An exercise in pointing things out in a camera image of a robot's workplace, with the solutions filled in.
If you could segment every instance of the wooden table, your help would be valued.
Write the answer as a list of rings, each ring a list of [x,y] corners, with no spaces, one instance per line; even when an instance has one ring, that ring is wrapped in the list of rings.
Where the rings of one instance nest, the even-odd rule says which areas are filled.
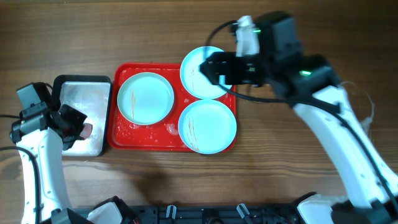
[[[357,84],[348,90],[359,119],[370,114],[363,90],[370,94],[372,142],[398,170],[396,1],[64,1],[0,4],[0,114],[19,113],[15,90],[30,82],[52,83],[61,74],[112,78],[124,62],[180,63],[222,22],[285,10],[297,19],[306,53],[323,54],[343,80]],[[227,32],[214,45],[235,48]],[[273,96],[266,87],[251,94]],[[0,122],[0,146],[12,144],[11,122]],[[233,150],[213,156],[108,149],[102,157],[65,158],[72,205],[87,208],[113,195],[130,205],[236,205],[345,193],[318,140],[287,105],[238,100],[238,124]],[[20,222],[23,191],[19,156],[2,152],[2,223]]]

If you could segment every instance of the red tray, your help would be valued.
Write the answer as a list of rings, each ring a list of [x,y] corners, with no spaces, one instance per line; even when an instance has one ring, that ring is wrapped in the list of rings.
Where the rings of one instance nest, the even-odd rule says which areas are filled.
[[[107,138],[116,149],[153,150],[153,151],[192,151],[182,142],[178,135],[178,119],[182,111],[198,98],[187,92],[180,79],[180,64],[169,63],[124,63],[114,74],[111,108]],[[141,72],[154,72],[165,77],[174,90],[174,105],[170,113],[156,124],[140,126],[133,124],[122,116],[117,106],[117,97],[121,85],[131,76]],[[224,103],[236,117],[236,97],[225,94],[216,99]],[[233,147],[235,139],[228,146]]]

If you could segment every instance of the metal tray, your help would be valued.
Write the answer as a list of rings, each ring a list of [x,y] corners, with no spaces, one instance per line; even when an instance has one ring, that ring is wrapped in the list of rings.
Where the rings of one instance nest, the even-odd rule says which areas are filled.
[[[54,80],[52,98],[87,115],[86,123],[93,125],[91,136],[76,141],[64,156],[100,156],[105,147],[105,133],[112,82],[97,75],[60,75]]]

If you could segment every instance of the white plate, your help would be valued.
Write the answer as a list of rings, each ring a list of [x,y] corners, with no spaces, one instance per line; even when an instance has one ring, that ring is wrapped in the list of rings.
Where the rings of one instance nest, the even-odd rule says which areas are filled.
[[[142,72],[127,79],[118,93],[121,114],[134,124],[159,122],[174,103],[173,88],[163,76]]]
[[[209,80],[199,71],[199,65],[204,62],[203,50],[205,47],[199,47],[192,50],[182,61],[180,68],[180,78],[182,85],[194,97],[199,99],[215,99],[224,95],[226,92],[219,86],[212,85]],[[214,52],[222,52],[223,50],[217,47],[208,47],[207,57],[210,57]],[[231,85],[224,85],[226,88],[231,88]]]
[[[215,100],[198,100],[188,105],[178,120],[178,133],[195,152],[214,154],[226,149],[236,135],[232,111]]]

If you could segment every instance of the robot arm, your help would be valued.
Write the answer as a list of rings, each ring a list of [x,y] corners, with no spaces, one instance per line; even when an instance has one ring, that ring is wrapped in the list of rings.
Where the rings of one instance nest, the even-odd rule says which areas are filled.
[[[31,83],[18,89],[17,94],[24,110],[20,113],[21,119],[12,124],[10,137],[18,147],[33,154],[40,182],[40,195],[36,195],[32,161],[20,152],[25,188],[22,223],[31,224],[35,223],[37,213],[39,221],[44,221],[53,211],[71,207],[63,175],[62,151],[71,148],[76,140],[84,139],[80,134],[88,137],[92,126],[83,124],[86,115],[70,106],[58,108],[44,83]]]
[[[220,75],[225,76],[227,85],[270,84],[279,99],[245,96],[219,86],[246,100],[288,103],[319,139],[344,183],[348,197],[348,201],[340,201],[344,205],[307,203],[298,207],[303,219],[312,224],[354,223],[347,217],[358,223],[386,223],[396,218],[397,206],[392,205],[396,204],[398,176],[381,159],[359,125],[330,64],[321,55],[303,55],[293,17],[272,12],[251,24],[245,16],[223,24],[210,38],[228,24],[236,37],[236,52],[213,53],[200,65],[200,71],[213,85],[219,85]]]

